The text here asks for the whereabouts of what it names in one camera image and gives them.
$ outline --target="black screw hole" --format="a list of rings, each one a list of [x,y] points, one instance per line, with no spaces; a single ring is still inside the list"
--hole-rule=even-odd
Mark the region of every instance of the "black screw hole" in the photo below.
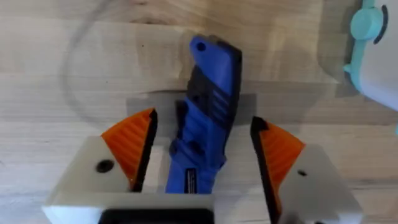
[[[307,173],[304,170],[298,170],[297,173],[303,177],[307,176]]]
[[[197,49],[199,51],[205,51],[206,50],[206,45],[204,43],[198,43],[197,44]]]
[[[104,159],[100,161],[97,166],[95,167],[95,170],[97,172],[104,174],[106,172],[109,172],[114,166],[114,162],[110,159]]]

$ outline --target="wood grain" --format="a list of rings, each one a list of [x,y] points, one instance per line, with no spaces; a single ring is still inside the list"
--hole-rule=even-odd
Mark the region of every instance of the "wood grain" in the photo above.
[[[216,186],[218,223],[268,223],[249,122],[256,114],[321,145],[364,223],[398,222],[398,115],[360,95],[342,65],[359,0],[0,1],[0,223],[48,223],[40,206],[89,135],[155,106],[147,188],[161,185],[188,43],[243,50],[242,97]]]

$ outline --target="white container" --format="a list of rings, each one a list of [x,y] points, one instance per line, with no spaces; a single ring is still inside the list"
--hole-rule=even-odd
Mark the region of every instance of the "white container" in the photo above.
[[[364,0],[351,21],[355,45],[345,66],[364,95],[398,111],[398,0]]]

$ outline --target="orange gripper pad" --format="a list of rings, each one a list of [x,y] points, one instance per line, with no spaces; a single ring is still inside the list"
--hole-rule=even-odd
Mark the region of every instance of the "orange gripper pad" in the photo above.
[[[282,209],[278,196],[279,186],[305,144],[282,128],[257,117],[253,118],[251,136],[259,159],[264,193],[273,195],[273,200],[266,197],[267,204],[270,207],[270,200],[271,206],[280,215]]]
[[[134,192],[142,190],[156,129],[157,113],[152,108],[120,121],[101,135]]]

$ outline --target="teal plastic part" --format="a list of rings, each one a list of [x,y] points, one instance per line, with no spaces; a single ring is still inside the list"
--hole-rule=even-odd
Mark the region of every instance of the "teal plastic part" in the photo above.
[[[374,2],[375,2],[375,0],[364,0],[361,10],[373,8]],[[357,22],[351,23],[351,30],[353,30],[353,29],[356,30],[356,28],[352,27],[353,25],[355,26],[356,23]],[[355,41],[351,63],[344,66],[344,71],[350,74],[351,81],[353,82],[353,85],[360,92],[362,92],[362,88],[361,88],[361,84],[360,84],[360,80],[359,80],[359,72],[360,72],[361,66],[362,66],[362,60],[363,60],[366,42],[367,42],[367,40],[356,40]]]
[[[383,13],[378,8],[359,10],[351,21],[351,34],[356,40],[370,40],[379,35],[383,26]]]

